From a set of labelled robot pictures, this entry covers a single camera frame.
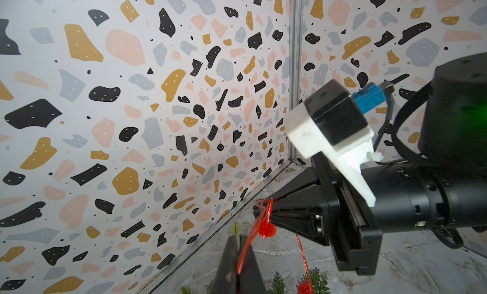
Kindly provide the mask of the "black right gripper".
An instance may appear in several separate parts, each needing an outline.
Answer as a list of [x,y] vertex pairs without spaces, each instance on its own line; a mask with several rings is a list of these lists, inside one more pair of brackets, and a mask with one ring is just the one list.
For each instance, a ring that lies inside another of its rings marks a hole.
[[[374,275],[382,231],[372,210],[323,154],[313,156],[312,163],[315,169],[306,168],[270,196],[270,222],[319,245],[330,245],[339,271]],[[308,210],[320,208],[322,188],[327,206],[320,215]]]

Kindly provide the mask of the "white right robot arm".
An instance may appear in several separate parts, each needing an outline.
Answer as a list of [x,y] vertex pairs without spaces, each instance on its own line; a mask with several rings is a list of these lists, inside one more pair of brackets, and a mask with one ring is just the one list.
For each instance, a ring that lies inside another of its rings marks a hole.
[[385,233],[430,230],[463,246],[459,228],[486,231],[486,54],[436,68],[387,125],[400,155],[361,171],[374,206],[323,155],[275,193],[271,221],[332,248],[337,268],[376,272]]

